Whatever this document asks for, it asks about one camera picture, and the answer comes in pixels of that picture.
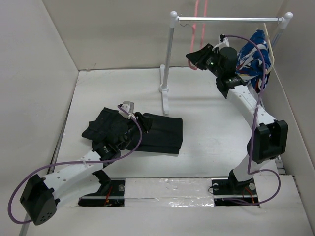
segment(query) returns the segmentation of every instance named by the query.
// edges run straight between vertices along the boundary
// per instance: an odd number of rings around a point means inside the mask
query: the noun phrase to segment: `wall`
[[[208,0],[208,16],[274,17],[283,0]],[[157,67],[164,63],[169,13],[193,16],[195,0],[43,0],[78,69]],[[199,3],[203,14],[204,0]],[[222,33],[251,36],[257,24],[210,23],[205,42]],[[199,48],[201,25],[196,30]],[[191,27],[175,29],[172,65],[187,66]],[[234,40],[240,48],[244,42]]]
[[[15,236],[8,199],[49,164],[78,71],[40,0],[0,1],[0,22],[0,235]],[[23,220],[18,199],[13,214]]]
[[[286,153],[282,160],[295,175],[309,221],[315,229],[315,101],[314,0],[286,0],[279,12],[294,15],[275,47],[275,71],[265,93],[269,112],[289,124]]]

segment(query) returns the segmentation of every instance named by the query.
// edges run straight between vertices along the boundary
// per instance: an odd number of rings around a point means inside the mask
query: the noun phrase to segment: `black cloth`
[[[183,120],[149,113],[143,116],[152,117],[153,123],[149,133],[143,134],[137,151],[178,154],[183,142]],[[135,126],[132,120],[125,119],[116,110],[104,108],[95,121],[89,122],[89,127],[82,133],[82,137],[95,143],[112,141],[132,126]],[[132,150],[139,138],[139,132],[135,132],[126,149]]]

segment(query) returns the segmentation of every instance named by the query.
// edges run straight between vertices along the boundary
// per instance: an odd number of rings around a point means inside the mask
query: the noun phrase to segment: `robotic arm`
[[[93,149],[78,160],[83,165],[70,164],[60,171],[44,177],[34,175],[28,180],[20,202],[35,225],[45,223],[57,209],[72,199],[95,192],[101,195],[108,193],[111,179],[104,168],[111,163],[99,161],[119,158],[120,150],[124,150],[134,135],[140,132],[135,122],[129,120],[130,116],[137,120],[142,133],[148,133],[152,126],[152,118],[133,114],[133,106],[132,102],[120,105],[121,110],[111,121],[112,131],[109,130],[106,139],[93,143]]]
[[[218,90],[241,112],[249,126],[252,126],[257,101],[248,90],[245,81],[236,74],[237,51],[231,47],[219,50],[207,44],[201,50],[187,54],[186,57],[199,69],[210,70],[217,77]],[[288,125],[284,120],[276,120],[258,105],[249,173],[259,171],[271,159],[285,152],[287,131]],[[253,175],[248,174],[250,148],[251,140],[247,144],[248,154],[229,174],[227,188],[230,194],[239,192],[252,182]]]

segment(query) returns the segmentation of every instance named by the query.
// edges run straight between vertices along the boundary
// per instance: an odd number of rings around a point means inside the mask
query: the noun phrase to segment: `white tabletop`
[[[135,111],[163,115],[159,85],[159,69],[81,71],[58,162],[77,160],[90,150],[91,141],[81,134],[103,107],[117,109],[132,101]],[[135,152],[107,167],[110,177],[226,176],[245,157],[250,127],[218,91],[213,74],[171,68],[169,87],[169,116],[183,119],[179,155]]]

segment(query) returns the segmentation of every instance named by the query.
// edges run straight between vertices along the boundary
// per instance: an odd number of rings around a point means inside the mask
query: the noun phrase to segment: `white table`
[[[162,115],[159,84],[159,69],[81,71],[58,162],[77,160],[90,150],[91,142],[82,138],[81,133],[103,107],[115,109],[123,101],[133,101],[135,111]],[[110,177],[227,176],[244,158],[250,128],[218,92],[211,73],[171,68],[169,86],[170,117],[183,119],[184,141],[179,155],[135,152],[107,167],[105,171]],[[268,167],[276,169],[274,161]],[[273,194],[275,179],[271,175],[255,175],[260,200]],[[293,178],[281,176],[281,179],[279,195],[260,208],[161,207],[159,204],[140,207],[141,204],[132,203],[112,208],[71,205],[62,207],[41,226],[30,224],[27,235],[311,235]],[[150,184],[145,188],[147,193],[152,193],[155,187]]]

